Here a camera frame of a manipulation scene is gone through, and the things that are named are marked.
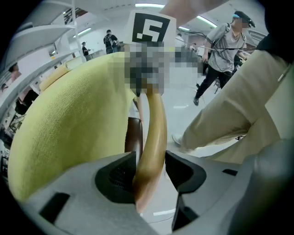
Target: wall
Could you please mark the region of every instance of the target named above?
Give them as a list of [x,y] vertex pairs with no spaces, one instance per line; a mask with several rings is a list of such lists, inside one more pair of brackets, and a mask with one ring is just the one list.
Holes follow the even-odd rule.
[[[79,36],[80,43],[86,42],[86,48],[91,49],[90,53],[96,52],[98,50],[105,50],[105,45],[103,43],[103,38],[106,35],[106,31],[110,29],[112,34],[115,35],[119,41],[123,41],[125,38],[125,27],[128,22],[127,17],[120,17],[112,19],[111,21],[99,22],[96,25],[91,26],[91,31]],[[75,39],[70,36],[68,38],[70,49],[73,50],[77,48],[77,43]]]

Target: sneaker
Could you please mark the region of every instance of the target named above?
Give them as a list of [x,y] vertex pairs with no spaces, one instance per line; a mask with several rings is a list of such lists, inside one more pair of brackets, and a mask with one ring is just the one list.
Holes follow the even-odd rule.
[[173,138],[173,141],[177,143],[178,145],[181,145],[182,143],[182,136],[180,134],[172,134],[171,137]]
[[195,104],[196,106],[199,105],[199,98],[194,98],[194,104]]

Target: human hand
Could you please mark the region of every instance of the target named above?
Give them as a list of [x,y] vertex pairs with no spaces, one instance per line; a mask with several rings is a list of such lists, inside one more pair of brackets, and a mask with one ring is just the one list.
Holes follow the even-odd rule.
[[202,61],[203,61],[203,62],[208,61],[208,54],[204,54],[204,55],[202,56]]

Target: man with backpack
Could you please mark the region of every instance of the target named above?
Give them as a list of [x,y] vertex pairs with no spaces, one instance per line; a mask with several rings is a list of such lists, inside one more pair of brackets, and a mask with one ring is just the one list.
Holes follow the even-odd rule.
[[119,41],[117,37],[111,34],[111,30],[107,30],[106,36],[103,39],[106,47],[106,54],[118,52]]
[[202,56],[203,62],[208,60],[209,49],[212,50],[208,61],[208,73],[194,98],[196,106],[199,104],[199,98],[217,78],[220,81],[221,88],[229,81],[233,75],[235,55],[246,60],[247,57],[241,50],[225,50],[225,48],[244,48],[246,37],[242,30],[249,28],[251,25],[255,27],[253,21],[246,14],[242,11],[236,11],[231,24],[221,24],[207,35],[205,51]]

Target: white shelf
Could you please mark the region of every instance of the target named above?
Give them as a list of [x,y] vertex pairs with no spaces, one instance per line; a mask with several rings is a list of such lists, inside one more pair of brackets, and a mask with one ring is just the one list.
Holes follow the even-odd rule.
[[25,23],[33,23],[33,26],[49,25],[64,11],[71,8],[70,4],[61,1],[45,0],[35,8],[35,10],[25,19]]
[[3,57],[0,73],[4,74],[11,65],[26,55],[53,44],[73,28],[74,26],[70,25],[44,25],[25,29],[15,34]]
[[0,99],[0,120],[2,120],[13,104],[13,102],[17,99],[20,93],[22,93],[36,78],[41,76],[50,68],[54,67],[56,64],[60,63],[66,57],[70,56],[72,53],[77,50],[69,51],[68,53],[59,54],[55,56],[54,60],[50,60],[45,63],[43,66],[39,67],[31,74],[27,76],[21,75],[18,79],[16,79],[3,93]]

